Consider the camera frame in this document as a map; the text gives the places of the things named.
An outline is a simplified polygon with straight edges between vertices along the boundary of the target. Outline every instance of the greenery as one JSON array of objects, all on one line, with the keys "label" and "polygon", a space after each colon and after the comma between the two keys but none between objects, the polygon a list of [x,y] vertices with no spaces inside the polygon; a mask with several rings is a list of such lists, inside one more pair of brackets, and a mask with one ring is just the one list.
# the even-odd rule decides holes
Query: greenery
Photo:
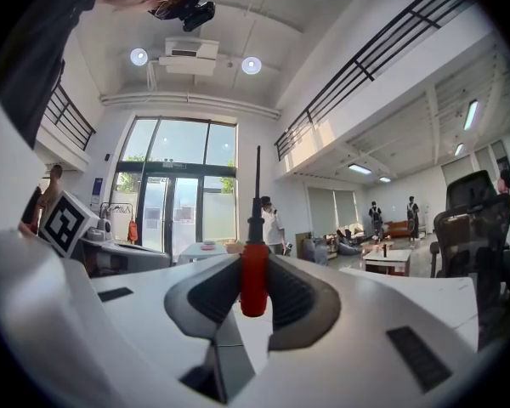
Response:
[{"label": "greenery", "polygon": [[[227,162],[228,167],[233,167],[234,163],[233,161],[229,160]],[[222,194],[231,194],[235,190],[235,180],[231,177],[221,177],[219,179],[221,183],[223,183],[223,189],[221,190]]]},{"label": "greenery", "polygon": [[[126,162],[143,162],[144,160],[145,154],[137,154],[135,156],[127,157]],[[119,179],[121,180],[121,183],[117,183],[116,191],[124,194],[138,192],[138,176],[139,174],[137,173],[120,173]]]}]

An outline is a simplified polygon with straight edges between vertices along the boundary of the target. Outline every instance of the round ceiling light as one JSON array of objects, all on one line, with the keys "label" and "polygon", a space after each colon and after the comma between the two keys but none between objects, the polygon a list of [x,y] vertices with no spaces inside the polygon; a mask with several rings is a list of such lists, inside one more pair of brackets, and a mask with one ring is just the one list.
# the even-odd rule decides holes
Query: round ceiling light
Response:
[{"label": "round ceiling light", "polygon": [[258,72],[261,71],[261,69],[263,68],[263,64],[261,63],[261,61],[257,58],[245,58],[244,61],[241,63],[241,69],[246,73],[246,74],[257,74]]},{"label": "round ceiling light", "polygon": [[135,48],[130,53],[130,60],[136,66],[147,64],[147,52],[143,48]]}]

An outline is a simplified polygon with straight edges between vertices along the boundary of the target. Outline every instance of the glass door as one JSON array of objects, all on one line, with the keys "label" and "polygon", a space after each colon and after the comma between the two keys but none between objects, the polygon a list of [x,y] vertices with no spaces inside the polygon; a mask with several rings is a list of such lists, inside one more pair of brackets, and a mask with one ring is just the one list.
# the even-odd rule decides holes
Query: glass door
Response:
[{"label": "glass door", "polygon": [[197,206],[201,178],[152,174],[144,177],[139,201],[142,247],[170,254],[173,262],[200,234]]},{"label": "glass door", "polygon": [[170,224],[173,261],[189,245],[196,242],[196,206],[199,178],[176,178],[173,193],[173,213]]},{"label": "glass door", "polygon": [[169,180],[168,177],[147,177],[144,184],[142,246],[164,252],[165,202]]}]

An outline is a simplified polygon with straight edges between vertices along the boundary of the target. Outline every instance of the white shirt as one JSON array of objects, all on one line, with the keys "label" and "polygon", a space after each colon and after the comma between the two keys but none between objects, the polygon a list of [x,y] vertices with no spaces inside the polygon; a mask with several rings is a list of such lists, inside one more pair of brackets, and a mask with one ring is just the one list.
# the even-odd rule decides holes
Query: white shirt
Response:
[{"label": "white shirt", "polygon": [[281,223],[280,214],[272,208],[272,212],[268,213],[263,210],[263,240],[267,245],[280,245],[283,224]]}]

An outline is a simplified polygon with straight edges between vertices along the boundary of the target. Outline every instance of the railing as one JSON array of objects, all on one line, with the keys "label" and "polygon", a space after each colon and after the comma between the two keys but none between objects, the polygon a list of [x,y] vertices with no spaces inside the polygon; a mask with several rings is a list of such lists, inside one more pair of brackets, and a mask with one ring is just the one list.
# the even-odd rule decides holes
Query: railing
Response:
[{"label": "railing", "polygon": [[54,89],[43,115],[83,151],[96,133],[60,85]]},{"label": "railing", "polygon": [[281,161],[302,137],[354,91],[382,75],[409,49],[453,20],[468,0],[415,0],[383,27],[325,85],[275,142]]}]

